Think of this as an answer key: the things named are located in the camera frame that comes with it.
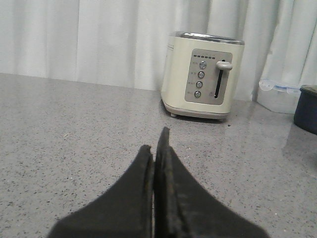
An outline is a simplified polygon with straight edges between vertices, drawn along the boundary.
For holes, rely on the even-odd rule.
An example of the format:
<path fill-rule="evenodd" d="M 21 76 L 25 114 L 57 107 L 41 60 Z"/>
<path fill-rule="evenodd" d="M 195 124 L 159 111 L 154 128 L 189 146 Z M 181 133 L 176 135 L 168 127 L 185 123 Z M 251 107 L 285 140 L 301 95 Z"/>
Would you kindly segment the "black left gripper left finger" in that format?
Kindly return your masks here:
<path fill-rule="evenodd" d="M 154 162 L 143 145 L 135 160 L 104 194 L 59 220 L 50 238 L 150 238 Z"/>

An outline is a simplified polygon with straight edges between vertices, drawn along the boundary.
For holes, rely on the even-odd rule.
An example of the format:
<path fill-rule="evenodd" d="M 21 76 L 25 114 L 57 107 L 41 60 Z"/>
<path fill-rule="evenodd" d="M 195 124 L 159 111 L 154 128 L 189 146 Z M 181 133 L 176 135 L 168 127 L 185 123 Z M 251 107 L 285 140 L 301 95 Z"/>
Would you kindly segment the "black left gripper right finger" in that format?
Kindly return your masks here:
<path fill-rule="evenodd" d="M 267 232 L 209 194 L 169 145 L 169 128 L 158 140 L 155 162 L 155 237 L 266 238 Z"/>

